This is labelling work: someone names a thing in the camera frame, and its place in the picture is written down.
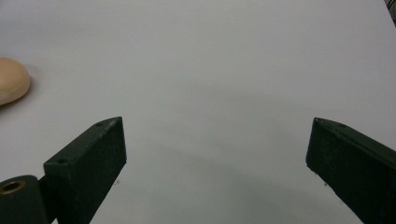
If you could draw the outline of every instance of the white surface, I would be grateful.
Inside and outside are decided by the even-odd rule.
[[[396,148],[383,1],[0,1],[0,179],[123,116],[128,163],[92,224],[361,223],[304,157],[314,117]]]

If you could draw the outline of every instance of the screw hole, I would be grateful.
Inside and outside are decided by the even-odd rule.
[[[62,158],[62,159],[58,160],[58,163],[64,164],[64,163],[67,163],[68,161],[69,160],[67,158]]]
[[[3,186],[2,188],[0,188],[0,193],[1,194],[9,194],[9,193],[15,192],[15,191],[23,188],[24,185],[25,185],[25,182],[23,180],[12,181],[12,182],[6,184],[5,186]]]

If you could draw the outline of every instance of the white table surface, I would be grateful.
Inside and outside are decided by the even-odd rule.
[[[381,0],[0,1],[33,80],[0,106],[0,180],[123,116],[92,224],[361,223],[304,157],[314,117],[396,148],[395,40]]]

